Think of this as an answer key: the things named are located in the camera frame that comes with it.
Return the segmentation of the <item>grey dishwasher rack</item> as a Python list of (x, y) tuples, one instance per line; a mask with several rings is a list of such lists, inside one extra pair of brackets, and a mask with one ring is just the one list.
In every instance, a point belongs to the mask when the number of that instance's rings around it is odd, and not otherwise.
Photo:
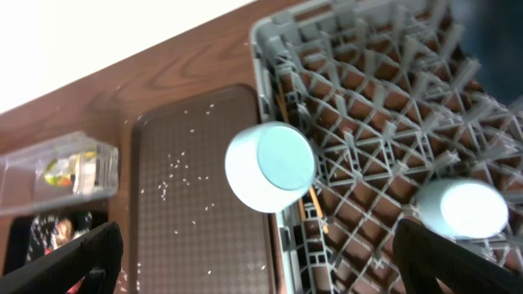
[(288, 120), (310, 141), (313, 185), (329, 232), (303, 199), (276, 221), (289, 293), (402, 293), (393, 238), (418, 219), (417, 190), (462, 176), (497, 188), (508, 226), (464, 247), (522, 271), (522, 102), (476, 80), (446, 1), (309, 1), (250, 33), (263, 122)]

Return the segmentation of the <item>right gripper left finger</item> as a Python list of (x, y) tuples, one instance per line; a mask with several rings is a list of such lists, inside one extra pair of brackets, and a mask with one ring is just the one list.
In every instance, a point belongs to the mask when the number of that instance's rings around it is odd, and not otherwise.
[(106, 222), (1, 278), (2, 293), (114, 292), (121, 270), (123, 238), (117, 222)]

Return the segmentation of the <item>clear plastic bin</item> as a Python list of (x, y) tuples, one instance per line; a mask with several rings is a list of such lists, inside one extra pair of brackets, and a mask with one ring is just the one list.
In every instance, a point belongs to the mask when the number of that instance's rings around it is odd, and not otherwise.
[(75, 131), (1, 156), (1, 215), (110, 198), (118, 192), (118, 148)]

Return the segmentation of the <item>light blue cup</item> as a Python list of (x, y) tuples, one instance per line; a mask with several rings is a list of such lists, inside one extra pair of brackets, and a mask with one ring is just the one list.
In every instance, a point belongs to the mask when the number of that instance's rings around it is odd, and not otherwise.
[(419, 220), (455, 239), (490, 238), (508, 225), (504, 197), (492, 185), (472, 179), (434, 180), (414, 195)]

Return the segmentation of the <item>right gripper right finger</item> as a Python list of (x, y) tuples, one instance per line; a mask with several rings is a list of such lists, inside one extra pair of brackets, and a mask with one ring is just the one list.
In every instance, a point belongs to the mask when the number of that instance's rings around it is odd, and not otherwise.
[(522, 278), (402, 219), (393, 239), (394, 262), (407, 293), (438, 293), (444, 283), (455, 293), (521, 293)]

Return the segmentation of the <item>pile of white rice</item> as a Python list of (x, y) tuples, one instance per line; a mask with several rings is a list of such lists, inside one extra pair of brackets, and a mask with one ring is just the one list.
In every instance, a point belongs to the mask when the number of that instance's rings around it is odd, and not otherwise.
[(60, 248), (55, 244), (56, 224), (63, 219), (69, 219), (73, 224), (74, 236), (71, 241), (81, 237), (92, 228), (92, 214), (90, 212), (48, 213), (36, 216), (30, 226), (25, 263), (34, 261)]

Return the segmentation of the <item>brown food scrap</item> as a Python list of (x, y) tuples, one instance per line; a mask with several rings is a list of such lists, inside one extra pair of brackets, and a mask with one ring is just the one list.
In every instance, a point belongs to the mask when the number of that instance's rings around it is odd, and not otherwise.
[(69, 219), (63, 219), (56, 224), (55, 244), (61, 247), (70, 242), (74, 236), (74, 227)]

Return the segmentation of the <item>dark blue plate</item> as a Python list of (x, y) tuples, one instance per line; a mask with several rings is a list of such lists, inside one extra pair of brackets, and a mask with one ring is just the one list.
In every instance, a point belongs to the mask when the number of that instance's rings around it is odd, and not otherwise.
[(465, 27), (462, 49), (477, 58), (476, 80), (498, 101), (522, 97), (522, 0), (452, 0), (453, 18)]

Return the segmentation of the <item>yellow green snack wrapper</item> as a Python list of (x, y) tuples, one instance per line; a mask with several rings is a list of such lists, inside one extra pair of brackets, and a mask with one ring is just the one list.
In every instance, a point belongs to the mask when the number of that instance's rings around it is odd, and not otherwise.
[(87, 151), (72, 154), (67, 158), (53, 158), (47, 164), (43, 178), (52, 186), (75, 189), (79, 186), (93, 185), (96, 179), (96, 152)]

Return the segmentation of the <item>brown serving tray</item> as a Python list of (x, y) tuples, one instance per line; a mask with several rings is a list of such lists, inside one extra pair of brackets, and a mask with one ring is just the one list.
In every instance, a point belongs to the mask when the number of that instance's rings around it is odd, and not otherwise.
[(130, 262), (137, 293), (272, 293), (269, 218), (237, 199), (226, 149), (258, 122), (237, 84), (144, 113), (132, 131)]

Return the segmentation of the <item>black plastic tray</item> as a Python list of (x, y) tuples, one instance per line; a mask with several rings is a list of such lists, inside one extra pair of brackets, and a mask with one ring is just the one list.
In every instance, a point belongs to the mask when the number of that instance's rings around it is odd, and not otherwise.
[(1, 262), (3, 274), (9, 274), (44, 256), (47, 250), (55, 249), (56, 227), (60, 222), (69, 221), (77, 238), (107, 220), (106, 212), (89, 210), (55, 210), (15, 218), (9, 230), (4, 261)]

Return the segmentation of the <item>light blue rice bowl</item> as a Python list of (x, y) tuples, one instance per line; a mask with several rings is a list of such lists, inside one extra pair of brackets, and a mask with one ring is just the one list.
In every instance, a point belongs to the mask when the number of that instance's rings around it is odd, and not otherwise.
[(243, 204), (271, 214), (307, 193), (317, 167), (310, 143), (297, 128), (265, 122), (234, 136), (226, 150), (225, 172)]

